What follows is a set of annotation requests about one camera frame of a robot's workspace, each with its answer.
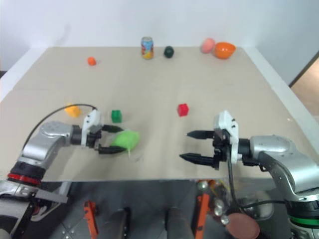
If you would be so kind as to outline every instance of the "soda can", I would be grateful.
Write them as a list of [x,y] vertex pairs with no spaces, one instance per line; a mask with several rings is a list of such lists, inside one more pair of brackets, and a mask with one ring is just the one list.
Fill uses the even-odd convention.
[[142,57],[144,59],[152,59],[154,56],[154,50],[153,50],[153,40],[149,36],[145,36],[141,40],[141,47],[142,47]]

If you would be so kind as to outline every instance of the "beige tabletop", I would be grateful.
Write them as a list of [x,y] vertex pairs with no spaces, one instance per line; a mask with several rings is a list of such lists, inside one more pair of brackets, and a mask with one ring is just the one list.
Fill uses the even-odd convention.
[[[238,48],[228,60],[202,54],[198,48],[176,48],[166,59],[163,49],[144,60],[135,47],[49,48],[0,103],[0,178],[18,158],[30,130],[46,114],[67,103],[95,105],[111,123],[111,110],[121,110],[119,126],[138,131],[141,141],[131,152],[98,155],[92,149],[71,146],[60,150],[45,180],[139,180],[226,177],[226,164],[216,171],[182,160],[181,153],[211,156],[211,140],[185,134],[212,130],[215,115],[228,110],[239,124],[240,137],[278,134],[318,161],[295,120],[246,53]],[[89,66],[87,57],[97,59]],[[176,108],[187,103],[189,114]],[[50,120],[82,125],[65,112]],[[269,177],[258,167],[235,166],[235,175]]]

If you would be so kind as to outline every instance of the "metal leg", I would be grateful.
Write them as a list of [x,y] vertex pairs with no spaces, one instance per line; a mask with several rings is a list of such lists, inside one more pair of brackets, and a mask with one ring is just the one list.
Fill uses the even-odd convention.
[[194,239],[186,218],[177,208],[171,208],[166,219],[167,239]]
[[104,236],[107,239],[124,239],[128,233],[129,210],[120,210],[111,215],[106,225],[107,232]]

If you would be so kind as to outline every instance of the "red ring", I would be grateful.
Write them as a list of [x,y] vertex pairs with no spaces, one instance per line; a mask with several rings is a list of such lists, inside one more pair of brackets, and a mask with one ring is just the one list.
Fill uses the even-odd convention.
[[34,178],[29,178],[27,176],[23,176],[23,175],[18,175],[18,174],[14,174],[14,173],[10,173],[8,174],[8,178],[14,179],[14,180],[18,180],[18,181],[22,181],[22,182],[26,182],[26,183],[32,183],[35,185],[40,185],[41,181],[34,179]]

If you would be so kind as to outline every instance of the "black cable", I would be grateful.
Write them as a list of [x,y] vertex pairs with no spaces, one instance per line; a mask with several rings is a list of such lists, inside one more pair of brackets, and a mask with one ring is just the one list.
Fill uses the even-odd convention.
[[68,105],[68,106],[64,106],[64,107],[58,108],[57,110],[51,112],[51,113],[48,114],[46,117],[44,117],[42,120],[40,120],[39,123],[36,124],[36,126],[31,130],[31,132],[29,133],[28,137],[26,138],[22,149],[24,149],[25,145],[29,142],[29,140],[30,140],[31,136],[33,135],[33,133],[35,132],[35,130],[36,130],[47,118],[49,118],[51,115],[57,113],[57,112],[60,111],[60,110],[63,110],[63,109],[66,109],[66,108],[69,108],[69,107],[72,107],[72,106],[88,106],[88,107],[92,107],[92,110],[97,110],[97,108],[96,108],[95,106],[89,105],[89,104],[73,104],[73,105]]
[[236,194],[235,194],[235,188],[234,188],[234,178],[233,178],[233,168],[232,168],[232,163],[231,163],[231,159],[230,157],[228,157],[228,155],[230,155],[230,151],[226,150],[226,158],[227,158],[227,168],[228,168],[228,178],[229,178],[229,187],[230,187],[230,195],[233,201],[233,204],[236,208],[241,208],[241,209],[245,209],[245,208],[251,208],[251,207],[255,207],[255,206],[259,206],[259,205],[263,205],[263,204],[269,204],[269,203],[276,203],[276,204],[285,204],[284,201],[279,201],[279,200],[266,200],[266,201],[261,201],[261,202],[257,202],[257,203],[251,203],[248,205],[239,205],[237,199],[236,199]]

